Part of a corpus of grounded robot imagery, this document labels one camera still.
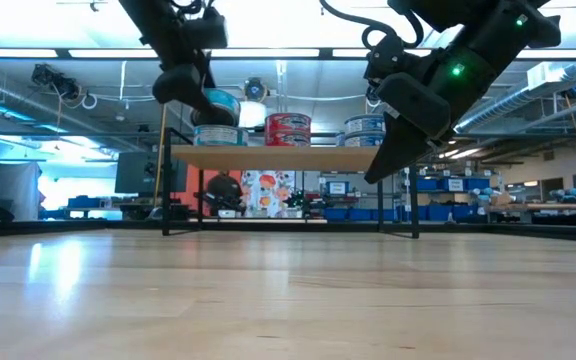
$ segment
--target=storage shelf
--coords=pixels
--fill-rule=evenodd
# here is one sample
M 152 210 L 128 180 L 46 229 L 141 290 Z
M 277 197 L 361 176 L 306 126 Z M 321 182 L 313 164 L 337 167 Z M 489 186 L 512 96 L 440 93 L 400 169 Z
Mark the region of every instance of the storage shelf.
M 175 158 L 206 170 L 366 171 L 376 153 L 376 147 L 172 147 Z

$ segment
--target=ceiling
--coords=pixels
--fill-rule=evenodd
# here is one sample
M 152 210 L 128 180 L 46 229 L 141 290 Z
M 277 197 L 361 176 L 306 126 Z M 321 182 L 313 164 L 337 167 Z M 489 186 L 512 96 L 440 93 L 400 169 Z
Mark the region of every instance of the ceiling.
M 1 0 L 0 47 L 141 46 L 138 41 L 140 34 L 118 1 L 95 2 L 98 9 L 96 12 L 91 10 L 90 0 Z M 351 0 L 330 2 L 344 11 L 393 24 L 405 39 L 411 40 L 413 37 L 409 25 L 393 11 L 384 8 L 386 0 L 366 0 L 361 5 Z M 364 27 L 330 15 L 322 16 L 321 8 L 315 0 L 216 0 L 215 6 L 228 19 L 232 47 L 361 47 Z M 564 41 L 561 47 L 576 48 L 576 0 L 553 0 L 542 12 L 563 16 L 561 25 Z M 426 26 L 427 39 L 423 46 L 444 46 L 457 30 L 448 30 L 442 35 L 430 31 Z M 149 101 L 151 85 L 161 73 L 157 61 L 127 61 L 123 91 L 122 61 L 0 61 L 1 82 L 14 82 L 25 89 L 26 95 L 56 108 L 56 95 L 46 89 L 37 89 L 30 80 L 36 63 L 47 63 L 66 76 L 77 79 L 90 93 L 112 98 L 122 96 L 122 101 L 99 100 L 92 110 L 76 109 L 73 114 L 84 122 L 104 131 L 135 132 L 139 125 L 148 125 L 153 131 L 158 129 L 161 106 L 154 100 Z M 366 111 L 365 101 L 361 97 L 367 87 L 363 79 L 365 61 L 286 60 L 285 64 L 285 95 L 291 97 L 288 110 L 311 116 L 314 132 L 340 131 L 347 118 Z M 513 63 L 474 108 L 525 81 L 526 71 L 537 64 L 526 61 Z M 271 90 L 278 88 L 276 60 L 214 60 L 212 71 L 218 87 L 240 97 L 243 97 L 240 89 L 250 77 L 262 78 Z M 276 96 L 269 97 L 265 104 L 269 112 L 277 111 Z M 521 118 L 522 121 L 534 120 L 545 115 L 541 111 L 544 107 L 550 111 L 553 108 L 552 101 L 535 101 L 513 112 L 512 117 Z M 170 106 L 170 110 L 169 123 L 188 132 L 188 125 L 181 124 L 188 123 L 189 110 L 182 109 L 178 103 Z M 125 117 L 125 120 L 118 121 L 118 115 Z M 34 120 L 34 123 L 54 124 L 55 118 Z M 0 121 L 0 130 L 18 131 L 29 128 L 31 124 L 33 122 Z M 77 127 L 64 122 L 63 128 Z

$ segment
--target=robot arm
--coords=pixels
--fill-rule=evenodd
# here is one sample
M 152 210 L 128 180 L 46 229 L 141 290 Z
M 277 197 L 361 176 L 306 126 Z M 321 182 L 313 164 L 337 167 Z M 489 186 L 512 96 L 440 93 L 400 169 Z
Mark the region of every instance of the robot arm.
M 459 119 L 526 46 L 559 45 L 559 18 L 546 18 L 537 10 L 548 1 L 388 0 L 416 32 L 416 41 L 406 43 L 390 26 L 344 14 L 320 0 L 333 15 L 367 25 L 362 40 L 371 51 L 364 77 L 389 105 L 386 138 L 366 180 L 375 183 L 450 140 Z M 192 0 L 190 6 L 176 5 L 174 0 L 120 2 L 143 34 L 142 43 L 150 44 L 161 59 L 164 73 L 153 87 L 157 100 L 175 99 L 216 114 L 202 93 L 203 87 L 215 86 L 210 59 L 202 49 L 224 48 L 227 40 L 225 20 L 212 0 L 196 20 L 185 15 L 199 12 L 201 0 Z M 464 27 L 445 49 L 419 57 L 405 51 L 422 42 L 418 17 L 438 32 L 458 24 Z M 368 43 L 372 31 L 386 34 L 376 46 Z

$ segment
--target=poster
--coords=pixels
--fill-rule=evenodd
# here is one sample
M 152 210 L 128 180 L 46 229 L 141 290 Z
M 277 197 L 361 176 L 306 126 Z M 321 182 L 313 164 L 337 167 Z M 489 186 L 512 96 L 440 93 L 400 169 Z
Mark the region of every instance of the poster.
M 246 204 L 246 217 L 286 217 L 288 200 L 295 189 L 294 171 L 242 172 L 241 190 Z

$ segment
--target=tuna can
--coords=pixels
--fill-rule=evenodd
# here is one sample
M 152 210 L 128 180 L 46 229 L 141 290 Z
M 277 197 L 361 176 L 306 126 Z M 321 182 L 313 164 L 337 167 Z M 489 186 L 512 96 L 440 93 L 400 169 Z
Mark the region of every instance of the tuna can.
M 346 135 L 352 136 L 359 132 L 386 131 L 383 115 L 359 115 L 346 120 Z
M 201 125 L 195 127 L 196 146 L 248 146 L 245 129 L 224 125 Z
M 346 134 L 341 131 L 335 136 L 337 146 L 346 146 Z
M 347 137 L 345 145 L 348 147 L 381 146 L 384 142 L 383 132 L 363 132 L 352 137 Z
M 273 114 L 266 118 L 266 134 L 278 131 L 298 131 L 310 134 L 309 116 L 302 114 Z
M 310 146 L 310 134 L 296 131 L 266 134 L 266 146 Z
M 226 125 L 238 126 L 241 104 L 236 97 L 219 89 L 204 89 L 208 101 L 216 108 L 215 114 L 206 114 L 193 109 L 190 119 L 195 126 Z

